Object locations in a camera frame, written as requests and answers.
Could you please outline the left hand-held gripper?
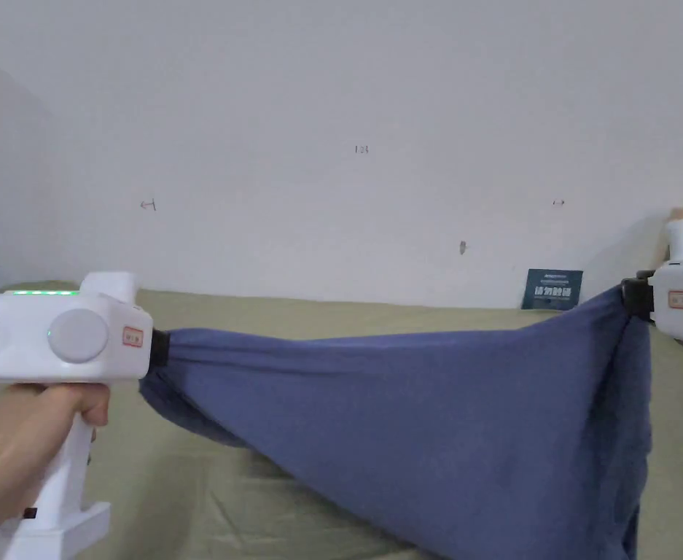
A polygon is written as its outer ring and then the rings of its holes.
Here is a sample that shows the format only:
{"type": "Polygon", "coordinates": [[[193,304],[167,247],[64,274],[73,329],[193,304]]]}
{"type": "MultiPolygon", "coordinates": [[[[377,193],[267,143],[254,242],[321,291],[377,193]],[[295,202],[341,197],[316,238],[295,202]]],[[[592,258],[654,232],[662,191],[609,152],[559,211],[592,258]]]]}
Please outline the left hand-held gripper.
{"type": "MultiPolygon", "coordinates": [[[[95,272],[76,290],[1,293],[0,384],[143,378],[156,334],[137,292],[133,273],[95,272]]],[[[83,502],[92,431],[75,416],[37,501],[0,527],[0,559],[73,559],[109,532],[111,505],[83,502]]]]}

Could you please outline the person's left hand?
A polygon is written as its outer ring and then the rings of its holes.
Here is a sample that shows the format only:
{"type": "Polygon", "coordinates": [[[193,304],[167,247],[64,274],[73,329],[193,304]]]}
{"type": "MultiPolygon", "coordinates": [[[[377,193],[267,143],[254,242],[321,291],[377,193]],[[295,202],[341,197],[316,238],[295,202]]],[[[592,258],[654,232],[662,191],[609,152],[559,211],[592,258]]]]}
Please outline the person's left hand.
{"type": "Polygon", "coordinates": [[[109,388],[100,384],[18,384],[0,394],[0,524],[37,498],[75,416],[103,427],[109,401],[109,388]]]}

